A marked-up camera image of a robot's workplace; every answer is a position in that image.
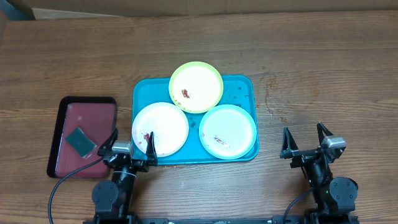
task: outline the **black cable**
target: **black cable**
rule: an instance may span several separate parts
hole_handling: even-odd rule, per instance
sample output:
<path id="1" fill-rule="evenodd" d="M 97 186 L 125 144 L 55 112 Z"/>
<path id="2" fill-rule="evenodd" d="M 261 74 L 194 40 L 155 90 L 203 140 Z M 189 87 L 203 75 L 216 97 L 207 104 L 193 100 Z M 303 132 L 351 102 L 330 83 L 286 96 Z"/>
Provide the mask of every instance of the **black cable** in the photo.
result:
<path id="1" fill-rule="evenodd" d="M 293 205 L 298 202 L 301 198 L 304 198 L 307 194 L 311 193 L 312 191 L 314 191 L 317 187 L 312 187 L 310 188 L 310 190 L 304 192 L 302 195 L 298 196 L 296 199 L 294 199 L 294 201 L 292 203 L 290 203 L 290 205 L 286 208 L 285 214 L 284 214 L 284 219 L 283 219 L 283 224 L 286 224 L 286 217 L 287 214 L 289 212 L 289 210 L 293 207 Z"/>
<path id="2" fill-rule="evenodd" d="M 83 166 L 83 167 L 81 167 L 81 168 L 75 169 L 74 171 L 70 172 L 70 173 L 67 174 L 65 177 L 63 177 L 62 179 L 60 179 L 60 181 L 58 181 L 58 183 L 55 185 L 54 189 L 52 190 L 51 195 L 50 195 L 50 199 L 49 199 L 49 210 L 48 210 L 48 213 L 49 213 L 49 221 L 50 221 L 50 224 L 54 224 L 54 222 L 52 221 L 52 216 L 51 216 L 51 204 L 52 204 L 52 199 L 54 198 L 55 191 L 56 191 L 57 188 L 60 186 L 60 184 L 61 184 L 64 180 L 66 180 L 68 177 L 70 177 L 71 175 L 76 174 L 77 172 L 82 171 L 83 169 L 87 169 L 87 168 L 89 168 L 89 167 L 91 167 L 91 166 L 93 166 L 93 165 L 95 165 L 95 164 L 101 162 L 103 159 L 104 159 L 104 157 L 101 157 L 101 158 L 99 158 L 98 160 L 92 162 L 91 164 L 87 164 L 87 165 L 85 165 L 85 166 Z"/>

